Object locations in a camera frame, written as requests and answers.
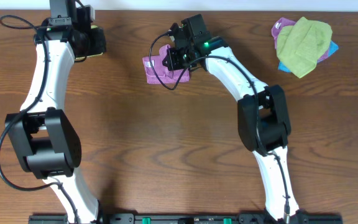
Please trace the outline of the purple microfibre cloth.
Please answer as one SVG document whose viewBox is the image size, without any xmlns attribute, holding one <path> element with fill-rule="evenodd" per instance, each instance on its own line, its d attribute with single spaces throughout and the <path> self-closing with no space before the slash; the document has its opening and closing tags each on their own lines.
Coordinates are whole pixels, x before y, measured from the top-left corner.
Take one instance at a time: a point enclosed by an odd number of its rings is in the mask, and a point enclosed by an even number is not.
<svg viewBox="0 0 358 224">
<path fill-rule="evenodd" d="M 164 84 L 175 83 L 181 72 L 183 70 L 173 70 L 170 71 L 168 67 L 163 65 L 163 59 L 167 56 L 167 50 L 170 48 L 170 45 L 164 45 L 159 49 L 159 54 L 151 56 L 151 61 L 154 66 L 155 71 L 157 72 L 158 77 Z M 145 76 L 147 79 L 147 83 L 149 85 L 158 85 L 160 82 L 152 71 L 152 67 L 150 65 L 149 57 L 143 57 L 142 62 L 145 69 Z"/>
</svg>

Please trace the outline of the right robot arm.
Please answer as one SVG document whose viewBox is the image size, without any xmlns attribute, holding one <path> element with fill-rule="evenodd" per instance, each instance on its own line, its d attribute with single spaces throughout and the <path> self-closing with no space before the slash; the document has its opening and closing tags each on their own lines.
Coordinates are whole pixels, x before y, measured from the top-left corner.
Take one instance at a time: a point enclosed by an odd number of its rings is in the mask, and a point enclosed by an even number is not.
<svg viewBox="0 0 358 224">
<path fill-rule="evenodd" d="M 227 42 L 212 36 L 201 14 L 172 24 L 166 35 L 174 42 L 163 66 L 170 71 L 201 65 L 216 77 L 237 103 L 237 130 L 255 156 L 265 189 L 265 209 L 274 222 L 289 223 L 299 206 L 287 165 L 291 124 L 284 90 L 268 86 L 236 59 Z"/>
</svg>

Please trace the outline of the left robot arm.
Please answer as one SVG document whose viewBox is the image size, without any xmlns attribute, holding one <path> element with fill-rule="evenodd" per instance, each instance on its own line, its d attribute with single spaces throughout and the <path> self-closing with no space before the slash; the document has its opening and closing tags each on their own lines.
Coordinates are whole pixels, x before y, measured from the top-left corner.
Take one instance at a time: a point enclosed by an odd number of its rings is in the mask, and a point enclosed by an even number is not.
<svg viewBox="0 0 358 224">
<path fill-rule="evenodd" d="M 65 114 L 72 66 L 102 55 L 106 40 L 94 26 L 94 9 L 80 1 L 50 1 L 49 18 L 34 27 L 37 62 L 18 113 L 6 116 L 9 138 L 23 171 L 43 181 L 65 208 L 63 215 L 31 215 L 30 223 L 102 223 L 99 200 L 80 170 L 81 142 Z"/>
</svg>

